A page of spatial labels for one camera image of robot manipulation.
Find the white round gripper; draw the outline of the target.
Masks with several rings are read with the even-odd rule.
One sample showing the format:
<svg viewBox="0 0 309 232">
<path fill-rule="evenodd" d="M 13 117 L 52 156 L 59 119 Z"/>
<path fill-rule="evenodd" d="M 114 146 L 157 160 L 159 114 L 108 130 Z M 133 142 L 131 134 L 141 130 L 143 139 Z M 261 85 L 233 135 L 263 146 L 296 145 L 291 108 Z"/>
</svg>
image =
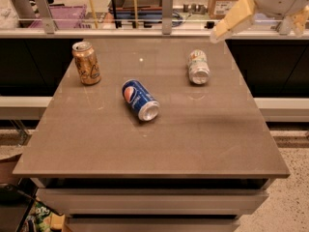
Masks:
<svg viewBox="0 0 309 232">
<path fill-rule="evenodd" d="M 303 35 L 309 18 L 309 0 L 238 0 L 224 18 L 212 28 L 210 41 L 216 44 L 249 28 L 254 22 L 256 5 L 265 15 L 281 17 L 292 15 L 295 35 L 297 37 Z"/>
</svg>

